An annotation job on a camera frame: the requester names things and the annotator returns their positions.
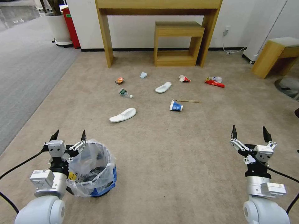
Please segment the beige carpet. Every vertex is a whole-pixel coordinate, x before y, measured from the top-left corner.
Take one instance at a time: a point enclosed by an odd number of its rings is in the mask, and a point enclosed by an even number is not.
[[[278,143],[272,168],[299,178],[299,103],[278,92],[277,77],[261,80],[240,55],[209,52],[204,68],[154,67],[151,52],[121,52],[113,67],[104,53],[81,53],[61,81],[40,105],[0,157],[1,173],[36,154],[57,129],[59,139],[77,142],[87,137],[105,144],[116,157],[117,185],[102,198],[76,198],[68,193],[67,224],[127,223],[246,223],[246,165],[230,146],[235,124],[239,140],[263,144],[265,125]],[[140,79],[141,72],[148,77]],[[180,74],[191,79],[181,83]],[[298,65],[291,75],[298,75]],[[125,83],[114,81],[123,76]],[[207,76],[221,76],[226,88],[204,83]],[[166,81],[163,94],[154,89]],[[134,95],[122,98],[118,88]],[[200,100],[183,103],[182,112],[169,111],[172,99]],[[129,107],[137,114],[112,124],[108,118]],[[0,189],[22,208],[34,198],[29,177],[34,169],[48,168],[50,156],[42,154],[9,174]],[[299,186],[272,174],[288,195],[276,202],[284,209]],[[0,223],[13,223],[15,213],[0,200]],[[290,213],[299,223],[299,204]]]

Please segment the wooden stool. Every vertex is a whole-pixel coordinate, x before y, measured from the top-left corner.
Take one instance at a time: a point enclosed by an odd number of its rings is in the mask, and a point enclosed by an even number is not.
[[[261,78],[265,78],[271,69],[284,76],[298,57],[299,39],[292,37],[270,39],[251,71]]]
[[[155,66],[195,66],[204,30],[197,22],[155,22]],[[191,36],[189,50],[158,51],[160,36]]]

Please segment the potted plant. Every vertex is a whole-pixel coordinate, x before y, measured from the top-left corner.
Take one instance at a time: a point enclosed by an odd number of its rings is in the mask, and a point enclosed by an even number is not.
[[[69,34],[68,27],[66,26],[64,16],[60,11],[60,0],[48,0],[48,2],[53,12],[47,13],[45,16],[50,25],[53,37],[55,38],[55,43],[58,46],[67,47],[68,45],[71,45],[73,42],[71,41],[71,37]]]

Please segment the wall outlet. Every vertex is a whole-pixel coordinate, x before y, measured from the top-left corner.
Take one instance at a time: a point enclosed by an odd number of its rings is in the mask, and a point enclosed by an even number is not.
[[[228,34],[228,31],[230,30],[230,25],[226,25],[224,32],[223,32],[223,36],[226,36]]]

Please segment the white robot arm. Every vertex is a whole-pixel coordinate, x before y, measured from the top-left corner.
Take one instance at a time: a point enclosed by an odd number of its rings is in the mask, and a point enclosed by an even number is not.
[[[247,164],[245,172],[247,178],[248,201],[243,205],[243,211],[248,224],[290,224],[290,219],[284,209],[269,198],[286,195],[283,184],[271,183],[271,175],[267,172],[268,160],[274,153],[276,143],[263,127],[264,140],[267,145],[243,144],[237,140],[237,131],[233,126],[231,145],[239,154],[244,156]]]
[[[33,171],[30,180],[36,187],[36,198],[29,202],[17,215],[15,224],[62,224],[65,191],[72,193],[66,185],[69,175],[68,163],[86,146],[85,130],[81,141],[75,145],[65,145],[64,140],[56,140],[58,131],[46,142],[44,152],[51,155],[51,166],[47,170]]]

